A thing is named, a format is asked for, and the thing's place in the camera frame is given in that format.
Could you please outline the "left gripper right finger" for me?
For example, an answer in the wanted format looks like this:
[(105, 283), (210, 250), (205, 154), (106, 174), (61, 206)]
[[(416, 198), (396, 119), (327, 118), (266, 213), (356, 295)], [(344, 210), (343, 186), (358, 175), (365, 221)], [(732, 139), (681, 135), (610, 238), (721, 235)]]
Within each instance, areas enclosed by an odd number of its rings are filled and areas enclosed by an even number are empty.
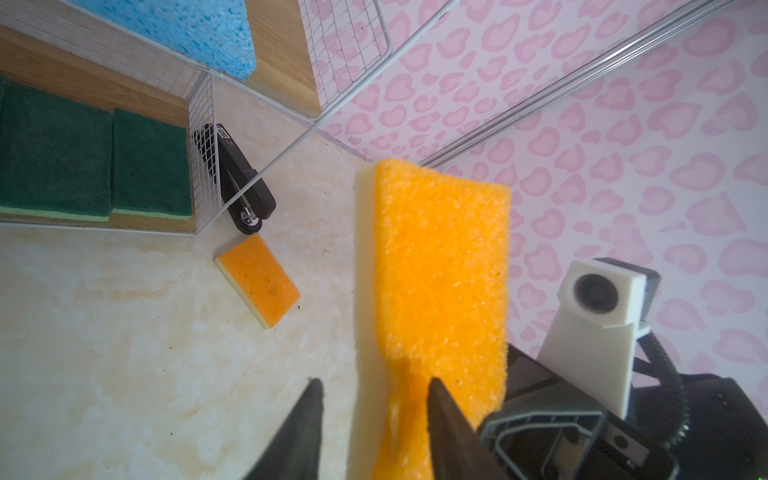
[(429, 383), (427, 427), (435, 480), (507, 478), (437, 377)]

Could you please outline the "blue sponge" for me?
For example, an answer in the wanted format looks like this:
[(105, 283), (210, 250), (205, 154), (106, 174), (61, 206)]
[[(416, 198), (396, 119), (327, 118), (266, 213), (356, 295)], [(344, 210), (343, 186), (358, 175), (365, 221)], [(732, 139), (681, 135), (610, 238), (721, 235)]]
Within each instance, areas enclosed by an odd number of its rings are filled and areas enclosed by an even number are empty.
[(240, 81), (257, 68), (240, 0), (84, 0), (76, 6)]

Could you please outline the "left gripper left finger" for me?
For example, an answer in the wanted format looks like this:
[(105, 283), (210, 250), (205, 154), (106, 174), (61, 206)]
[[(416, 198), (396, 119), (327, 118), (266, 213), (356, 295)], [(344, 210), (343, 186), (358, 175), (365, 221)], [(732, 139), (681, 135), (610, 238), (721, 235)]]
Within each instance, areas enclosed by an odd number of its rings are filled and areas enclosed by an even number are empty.
[(323, 384), (309, 380), (289, 415), (244, 479), (319, 478), (322, 444)]

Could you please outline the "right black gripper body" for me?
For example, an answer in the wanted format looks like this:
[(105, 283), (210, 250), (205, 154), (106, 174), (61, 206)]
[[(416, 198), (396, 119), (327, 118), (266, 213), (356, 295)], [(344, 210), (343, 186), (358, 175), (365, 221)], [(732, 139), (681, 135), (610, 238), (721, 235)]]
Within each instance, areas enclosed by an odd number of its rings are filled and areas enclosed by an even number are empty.
[(601, 409), (607, 413), (604, 427), (575, 479), (675, 479), (679, 476), (679, 462), (667, 448), (513, 345), (507, 350), (506, 401), (513, 413), (534, 409)]

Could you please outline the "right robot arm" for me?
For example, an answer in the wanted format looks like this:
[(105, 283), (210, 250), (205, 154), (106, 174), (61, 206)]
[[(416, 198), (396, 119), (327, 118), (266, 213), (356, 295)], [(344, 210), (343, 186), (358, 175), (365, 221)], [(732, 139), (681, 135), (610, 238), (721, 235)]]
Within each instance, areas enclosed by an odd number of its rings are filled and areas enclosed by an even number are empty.
[(508, 348), (502, 407), (478, 429), (510, 479), (764, 479), (767, 424), (732, 378), (681, 374), (654, 334), (625, 418)]

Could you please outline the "green sponge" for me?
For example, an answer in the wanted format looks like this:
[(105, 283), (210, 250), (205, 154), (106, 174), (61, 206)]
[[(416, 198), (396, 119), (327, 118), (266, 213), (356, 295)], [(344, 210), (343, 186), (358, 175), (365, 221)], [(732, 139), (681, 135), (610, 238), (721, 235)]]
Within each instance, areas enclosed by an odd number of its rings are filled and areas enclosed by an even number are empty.
[(112, 133), (112, 211), (190, 219), (193, 206), (186, 130), (116, 109)]
[(1, 213), (108, 221), (112, 113), (13, 81), (1, 98)]

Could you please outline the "orange sponge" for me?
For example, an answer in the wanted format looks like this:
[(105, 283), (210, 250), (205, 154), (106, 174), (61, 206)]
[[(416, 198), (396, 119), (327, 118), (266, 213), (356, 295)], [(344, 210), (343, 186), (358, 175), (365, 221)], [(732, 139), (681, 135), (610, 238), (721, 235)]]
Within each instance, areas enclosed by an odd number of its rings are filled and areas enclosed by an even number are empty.
[(214, 263), (265, 329), (274, 328), (301, 297), (258, 234), (217, 256)]
[(351, 479), (432, 477), (427, 397), (477, 427), (506, 393), (511, 193), (387, 159), (355, 178)]

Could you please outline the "orange sponge back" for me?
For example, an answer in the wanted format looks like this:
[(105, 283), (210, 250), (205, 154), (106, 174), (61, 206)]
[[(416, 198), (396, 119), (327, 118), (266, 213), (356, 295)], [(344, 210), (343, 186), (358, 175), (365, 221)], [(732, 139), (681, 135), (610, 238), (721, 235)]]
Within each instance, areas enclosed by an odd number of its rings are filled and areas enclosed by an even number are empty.
[(258, 234), (217, 256), (214, 263), (265, 329), (274, 328), (301, 297)]

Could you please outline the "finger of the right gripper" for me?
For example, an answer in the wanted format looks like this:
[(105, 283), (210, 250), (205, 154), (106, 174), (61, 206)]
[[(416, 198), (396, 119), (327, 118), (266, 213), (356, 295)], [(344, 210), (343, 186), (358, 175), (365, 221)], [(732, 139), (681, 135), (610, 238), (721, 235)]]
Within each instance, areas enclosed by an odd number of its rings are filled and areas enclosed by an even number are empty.
[(479, 436), (510, 479), (575, 479), (606, 419), (601, 409), (499, 411)]

